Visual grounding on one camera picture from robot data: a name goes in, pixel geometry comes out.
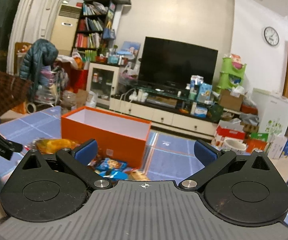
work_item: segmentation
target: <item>wall clock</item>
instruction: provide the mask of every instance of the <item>wall clock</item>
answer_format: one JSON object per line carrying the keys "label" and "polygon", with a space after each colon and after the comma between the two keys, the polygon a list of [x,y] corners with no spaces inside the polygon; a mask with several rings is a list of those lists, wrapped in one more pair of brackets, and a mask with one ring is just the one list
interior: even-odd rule
{"label": "wall clock", "polygon": [[273,27],[266,27],[264,30],[264,37],[266,42],[271,46],[277,46],[279,43],[279,36]]}

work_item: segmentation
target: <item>open orange cardboard box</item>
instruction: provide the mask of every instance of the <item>open orange cardboard box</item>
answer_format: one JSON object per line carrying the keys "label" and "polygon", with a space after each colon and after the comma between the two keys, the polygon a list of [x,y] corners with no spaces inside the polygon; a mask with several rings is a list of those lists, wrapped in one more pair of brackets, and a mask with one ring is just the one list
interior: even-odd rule
{"label": "open orange cardboard box", "polygon": [[105,156],[137,169],[142,166],[150,128],[150,121],[87,106],[61,117],[62,138],[78,143],[93,138]]}

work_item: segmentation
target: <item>white curtain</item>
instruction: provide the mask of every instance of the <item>white curtain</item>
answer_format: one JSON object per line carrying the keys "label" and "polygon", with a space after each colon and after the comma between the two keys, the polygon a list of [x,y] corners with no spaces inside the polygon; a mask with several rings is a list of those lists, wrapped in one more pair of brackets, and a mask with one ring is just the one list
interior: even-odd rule
{"label": "white curtain", "polygon": [[13,73],[15,42],[49,40],[63,0],[20,0],[9,42],[7,72]]}

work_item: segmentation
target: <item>black robotic device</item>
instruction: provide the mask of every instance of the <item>black robotic device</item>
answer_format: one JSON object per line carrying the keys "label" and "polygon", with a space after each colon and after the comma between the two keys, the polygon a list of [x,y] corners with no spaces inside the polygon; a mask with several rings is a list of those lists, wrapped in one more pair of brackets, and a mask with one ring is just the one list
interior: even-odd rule
{"label": "black robotic device", "polygon": [[0,240],[288,239],[288,188],[263,152],[196,141],[205,168],[174,181],[110,181],[71,149],[30,150],[1,191]]}

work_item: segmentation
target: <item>television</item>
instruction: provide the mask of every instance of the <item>television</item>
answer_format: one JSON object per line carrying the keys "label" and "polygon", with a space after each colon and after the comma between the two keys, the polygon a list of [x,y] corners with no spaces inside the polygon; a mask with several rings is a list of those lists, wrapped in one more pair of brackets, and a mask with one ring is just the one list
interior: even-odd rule
{"label": "television", "polygon": [[199,75],[212,84],[217,53],[194,44],[145,37],[139,80],[182,88],[192,75]]}

